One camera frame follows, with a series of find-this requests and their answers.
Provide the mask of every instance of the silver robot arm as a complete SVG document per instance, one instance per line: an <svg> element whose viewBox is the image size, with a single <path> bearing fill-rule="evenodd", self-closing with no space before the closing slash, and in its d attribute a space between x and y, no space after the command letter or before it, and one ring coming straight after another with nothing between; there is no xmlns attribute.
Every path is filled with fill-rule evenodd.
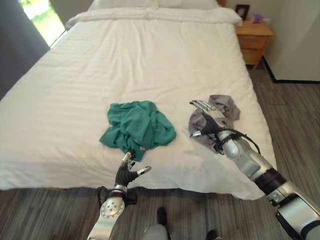
<svg viewBox="0 0 320 240"><path fill-rule="evenodd" d="M130 171L135 164L135 151L131 150L123 157L120 167L116 173L114 189L111 190L106 201L100 208L100 215L91 230L87 240L108 240L111 237L112 229L116 224L118 217L126 207L128 184L142 174L151 170L150 166L144 167L138 171Z"/></svg>
<svg viewBox="0 0 320 240"><path fill-rule="evenodd" d="M265 193L269 202L276 207L275 216L288 235L294 240L319 240L320 208L275 170L260 154L255 143L259 153L243 139L252 141L250 138L231 129L228 120L218 109L199 100L190 103L201 110L206 119L206 126L192 133L191 137L215 134L216 151L225 154Z"/></svg>

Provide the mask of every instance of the white bedsheet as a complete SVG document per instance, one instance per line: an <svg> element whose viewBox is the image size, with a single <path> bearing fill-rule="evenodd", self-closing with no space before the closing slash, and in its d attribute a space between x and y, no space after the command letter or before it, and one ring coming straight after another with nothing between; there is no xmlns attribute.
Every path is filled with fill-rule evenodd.
<svg viewBox="0 0 320 240"><path fill-rule="evenodd" d="M235 129L276 167L231 24L238 19L225 8L113 8L77 16L78 23L0 102L0 189L111 188L124 154L99 142L109 105L149 100L173 123L177 137L146 152L134 169L152 170L130 187L261 197L233 162L188 133L195 110L190 100L230 95L241 110Z"/></svg>

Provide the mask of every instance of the picture frame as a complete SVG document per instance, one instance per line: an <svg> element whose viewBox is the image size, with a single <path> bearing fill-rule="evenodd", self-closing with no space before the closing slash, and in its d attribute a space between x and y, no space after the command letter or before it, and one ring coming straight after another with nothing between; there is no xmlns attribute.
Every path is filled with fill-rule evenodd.
<svg viewBox="0 0 320 240"><path fill-rule="evenodd" d="M237 4L235 6L235 12L242 18L242 20L247 19L250 5L247 4Z"/></svg>

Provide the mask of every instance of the curtain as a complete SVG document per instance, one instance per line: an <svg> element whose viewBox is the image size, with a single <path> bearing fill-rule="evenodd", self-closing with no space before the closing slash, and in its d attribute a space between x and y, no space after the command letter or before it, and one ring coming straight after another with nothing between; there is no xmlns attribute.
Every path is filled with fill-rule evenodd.
<svg viewBox="0 0 320 240"><path fill-rule="evenodd" d="M49 50L17 0L0 0L0 99Z"/></svg>

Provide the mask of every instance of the crumpled clothing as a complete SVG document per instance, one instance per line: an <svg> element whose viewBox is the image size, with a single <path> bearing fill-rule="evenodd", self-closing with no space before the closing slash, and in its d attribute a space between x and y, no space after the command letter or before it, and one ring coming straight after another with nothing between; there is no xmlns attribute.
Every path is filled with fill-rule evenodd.
<svg viewBox="0 0 320 240"><path fill-rule="evenodd" d="M100 142L124 153L134 149L138 162L146 150L166 146L176 137L174 126L151 101L112 103L107 117L112 126Z"/></svg>
<svg viewBox="0 0 320 240"><path fill-rule="evenodd" d="M233 122L240 119L240 110L235 105L230 96L210 95L208 102L222 112L232 128ZM201 130L206 125L206 123L207 121L204 116L202 116L201 111L198 109L195 110L189 119L190 134ZM216 150L214 149L214 146L216 144L216 137L214 134L198 136L194 139L216 153Z"/></svg>

